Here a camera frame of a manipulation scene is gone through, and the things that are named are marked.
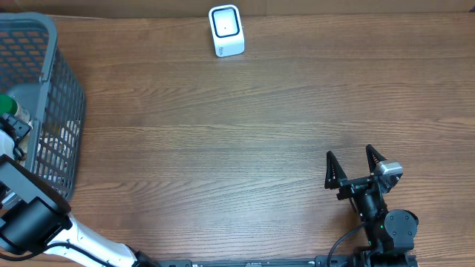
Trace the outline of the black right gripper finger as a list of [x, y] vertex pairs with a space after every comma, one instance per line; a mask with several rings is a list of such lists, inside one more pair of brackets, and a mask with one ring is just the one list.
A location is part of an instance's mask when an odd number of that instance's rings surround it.
[[370, 173], [373, 173], [374, 170], [376, 169], [376, 165], [379, 162], [386, 161], [387, 159], [384, 156], [382, 156], [371, 144], [368, 144], [365, 147], [365, 150], [366, 150]]
[[344, 181], [347, 181], [347, 175], [339, 164], [335, 154], [328, 151], [326, 154], [326, 176], [324, 179], [324, 187], [326, 189], [340, 188]]

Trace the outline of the green lid jar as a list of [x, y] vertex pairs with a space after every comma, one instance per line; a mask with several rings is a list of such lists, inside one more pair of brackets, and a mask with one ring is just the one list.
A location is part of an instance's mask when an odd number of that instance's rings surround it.
[[30, 121], [29, 111], [20, 105], [14, 98], [1, 94], [1, 114], [8, 113], [15, 116], [17, 119], [20, 119], [23, 122]]

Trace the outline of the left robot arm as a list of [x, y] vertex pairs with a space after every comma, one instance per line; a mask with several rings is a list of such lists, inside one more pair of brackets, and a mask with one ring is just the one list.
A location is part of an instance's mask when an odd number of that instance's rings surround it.
[[1, 115], [1, 192], [20, 200], [1, 215], [3, 260], [19, 262], [40, 254], [65, 257], [83, 266], [158, 266], [141, 251], [110, 241], [78, 222], [68, 202], [15, 160], [17, 142], [30, 126]]

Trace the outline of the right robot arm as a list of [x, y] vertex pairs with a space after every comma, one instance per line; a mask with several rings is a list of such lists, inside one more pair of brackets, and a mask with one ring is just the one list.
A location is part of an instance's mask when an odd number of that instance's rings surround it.
[[[411, 211], [390, 211], [384, 195], [393, 189], [404, 173], [402, 165], [382, 156], [372, 145], [365, 147], [370, 175], [349, 179], [332, 151], [326, 154], [324, 187], [337, 190], [338, 200], [349, 200], [361, 224], [340, 237], [324, 260], [326, 266], [399, 267], [417, 266], [414, 238], [419, 218]], [[348, 237], [364, 230], [367, 246], [355, 248], [349, 256], [335, 257], [337, 247]]]

